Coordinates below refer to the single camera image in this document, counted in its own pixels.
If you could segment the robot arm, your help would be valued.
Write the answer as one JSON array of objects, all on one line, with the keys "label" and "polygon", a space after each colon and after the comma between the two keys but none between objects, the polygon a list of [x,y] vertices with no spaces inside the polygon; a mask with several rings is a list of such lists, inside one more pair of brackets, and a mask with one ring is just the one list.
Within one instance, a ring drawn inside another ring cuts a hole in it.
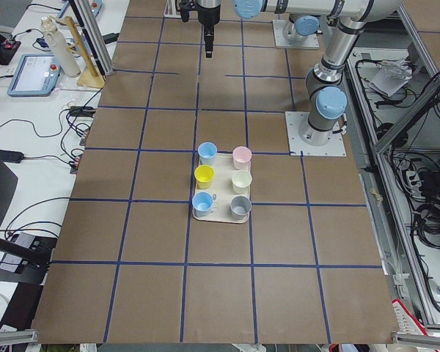
[{"label": "robot arm", "polygon": [[347,97],[337,86],[345,63],[365,25],[391,15],[399,1],[234,1],[241,18],[253,18],[260,12],[290,15],[325,15],[336,18],[333,31],[321,61],[307,74],[306,85],[311,103],[307,121],[298,128],[307,144],[321,147],[332,135],[334,124],[345,113]]},{"label": "robot arm", "polygon": [[[265,12],[267,1],[233,1],[235,14],[243,19],[250,19]],[[190,12],[198,12],[198,21],[203,26],[205,55],[213,55],[214,27],[220,21],[220,1],[181,1],[179,11],[183,22],[188,22]],[[312,15],[289,15],[289,24],[284,28],[284,36],[289,40],[308,37],[319,29],[319,20]]]}]

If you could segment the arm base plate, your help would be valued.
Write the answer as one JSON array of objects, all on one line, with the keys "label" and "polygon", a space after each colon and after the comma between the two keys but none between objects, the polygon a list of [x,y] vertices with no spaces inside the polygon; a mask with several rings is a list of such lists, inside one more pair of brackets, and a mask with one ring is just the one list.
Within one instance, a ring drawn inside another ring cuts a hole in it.
[{"label": "arm base plate", "polygon": [[345,145],[338,123],[331,131],[317,131],[309,125],[306,111],[286,111],[286,127],[292,156],[345,157]]},{"label": "arm base plate", "polygon": [[289,20],[273,20],[274,41],[277,48],[318,50],[319,42],[315,33],[300,35]]}]

